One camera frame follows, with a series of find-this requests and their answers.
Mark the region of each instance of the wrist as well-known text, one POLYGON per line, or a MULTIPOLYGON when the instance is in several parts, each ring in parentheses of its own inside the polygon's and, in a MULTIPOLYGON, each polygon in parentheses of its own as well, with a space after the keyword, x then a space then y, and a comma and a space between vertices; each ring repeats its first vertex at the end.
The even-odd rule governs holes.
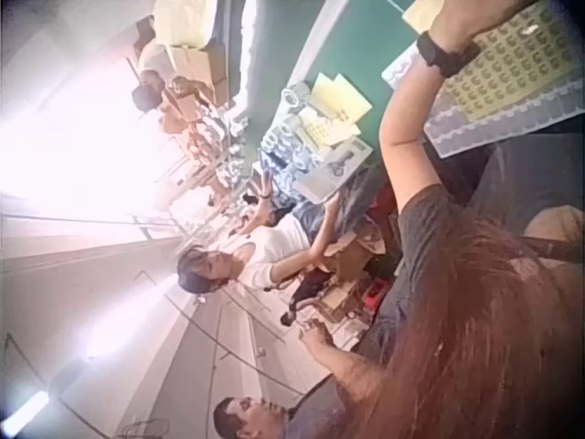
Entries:
POLYGON ((447 53, 464 53, 472 43, 473 36, 455 21, 449 21, 438 15, 429 29, 432 41, 447 53))

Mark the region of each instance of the yellow paper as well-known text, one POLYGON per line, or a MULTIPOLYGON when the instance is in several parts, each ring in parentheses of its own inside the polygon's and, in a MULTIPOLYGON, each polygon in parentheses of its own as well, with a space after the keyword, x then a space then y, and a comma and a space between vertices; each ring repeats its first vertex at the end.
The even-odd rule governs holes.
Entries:
POLYGON ((312 108, 304 108, 299 112, 303 128, 313 139, 319 149, 329 148, 347 140, 352 135, 360 135, 359 128, 354 123, 347 123, 338 119, 320 117, 312 108))
POLYGON ((338 112, 342 108, 340 102, 335 98, 335 85, 333 81, 323 73, 319 73, 317 76, 311 94, 334 112, 338 112))
POLYGON ((341 75, 330 80, 319 73, 311 94, 343 122, 357 123, 372 109, 366 98, 341 75))
POLYGON ((431 28, 433 20, 441 12, 443 3, 444 0, 416 0, 402 14, 402 19, 421 34, 431 28))
POLYGON ((475 41, 482 53, 446 83, 470 121, 522 101, 579 68, 564 25, 547 2, 530 6, 475 41))
POLYGON ((337 75, 333 83, 335 98, 341 104, 339 112, 342 121, 357 123, 372 109, 372 104, 342 75, 337 75))

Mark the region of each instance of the hand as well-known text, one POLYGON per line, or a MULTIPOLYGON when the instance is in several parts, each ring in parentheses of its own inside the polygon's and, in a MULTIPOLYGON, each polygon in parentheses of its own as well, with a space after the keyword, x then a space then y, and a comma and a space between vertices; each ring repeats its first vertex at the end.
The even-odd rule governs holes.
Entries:
POLYGON ((345 198, 347 191, 344 188, 339 189, 332 197, 330 197, 324 204, 325 212, 331 215, 337 215, 341 208, 341 200, 345 198))
POLYGON ((535 0, 444 0, 429 31, 448 52, 463 51, 479 34, 498 27, 535 0))
POLYGON ((309 353, 318 361, 319 354, 324 348, 333 347, 333 337, 323 322, 316 318, 308 320, 299 334, 309 353))

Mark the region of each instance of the short dark hair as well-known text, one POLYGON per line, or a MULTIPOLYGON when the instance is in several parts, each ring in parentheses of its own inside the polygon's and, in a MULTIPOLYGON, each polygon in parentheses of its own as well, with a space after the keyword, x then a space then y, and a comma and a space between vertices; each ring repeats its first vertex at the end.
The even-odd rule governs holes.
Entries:
POLYGON ((281 324, 286 327, 291 327, 293 325, 294 317, 291 317, 290 312, 284 313, 281 316, 281 324))
POLYGON ((206 294, 213 292, 218 286, 226 284, 227 279, 212 281, 197 273, 197 266, 207 258, 208 252, 193 246, 179 257, 176 263, 176 273, 179 276, 179 285, 192 294, 206 294))
POLYGON ((148 84, 141 84, 132 91, 134 105, 141 112, 150 112, 163 103, 163 95, 148 84))
POLYGON ((238 431, 244 426, 238 415, 228 414, 228 406, 232 401, 233 398, 225 398, 213 411, 213 424, 223 439, 239 439, 238 431))

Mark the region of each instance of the sheet of paper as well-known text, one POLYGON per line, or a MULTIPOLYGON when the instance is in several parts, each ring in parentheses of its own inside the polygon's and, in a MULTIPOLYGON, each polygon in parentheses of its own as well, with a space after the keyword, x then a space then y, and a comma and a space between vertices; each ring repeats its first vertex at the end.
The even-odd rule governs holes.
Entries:
POLYGON ((333 84, 342 121, 357 123, 372 109, 372 104, 343 75, 337 75, 333 84))
POLYGON ((416 0, 402 14, 402 19, 419 34, 431 28, 432 21, 441 12, 444 0, 416 0))
POLYGON ((299 112, 303 122, 303 128, 313 139, 319 149, 329 148, 347 140, 352 135, 360 135, 361 132, 354 123, 342 122, 339 119, 328 119, 319 116, 317 112, 305 107, 299 112))
POLYGON ((342 122, 357 123, 372 109, 371 103, 342 75, 331 80, 319 73, 311 94, 342 122))
POLYGON ((339 112, 343 105, 335 98, 335 85, 323 73, 317 75, 311 94, 335 112, 339 112))

